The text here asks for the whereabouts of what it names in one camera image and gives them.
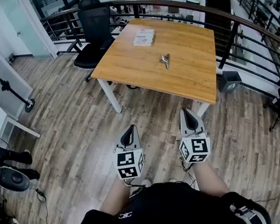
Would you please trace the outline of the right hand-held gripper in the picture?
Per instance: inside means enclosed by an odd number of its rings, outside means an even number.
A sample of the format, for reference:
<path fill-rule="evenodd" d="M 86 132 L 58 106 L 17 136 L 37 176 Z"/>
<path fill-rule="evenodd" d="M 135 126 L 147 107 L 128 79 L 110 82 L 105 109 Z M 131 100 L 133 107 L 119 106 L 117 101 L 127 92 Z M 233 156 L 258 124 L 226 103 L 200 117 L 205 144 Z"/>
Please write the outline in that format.
<path fill-rule="evenodd" d="M 181 132 L 204 129 L 202 118 L 189 109 L 180 111 Z M 181 135 L 179 150 L 186 163 L 204 162 L 211 154 L 210 138 L 206 131 L 189 132 Z"/>

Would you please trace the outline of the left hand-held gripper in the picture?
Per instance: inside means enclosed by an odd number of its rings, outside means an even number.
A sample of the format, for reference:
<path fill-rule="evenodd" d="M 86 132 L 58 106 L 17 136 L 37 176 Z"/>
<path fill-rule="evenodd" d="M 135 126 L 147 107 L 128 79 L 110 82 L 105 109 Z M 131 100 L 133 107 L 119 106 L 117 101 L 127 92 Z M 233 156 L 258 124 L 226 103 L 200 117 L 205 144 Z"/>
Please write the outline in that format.
<path fill-rule="evenodd" d="M 132 124 L 119 131 L 116 136 L 115 153 L 113 154 L 114 166 L 119 179 L 132 179 L 142 175 L 145 158 L 141 148 L 131 149 L 122 146 L 139 144 L 137 127 Z"/>

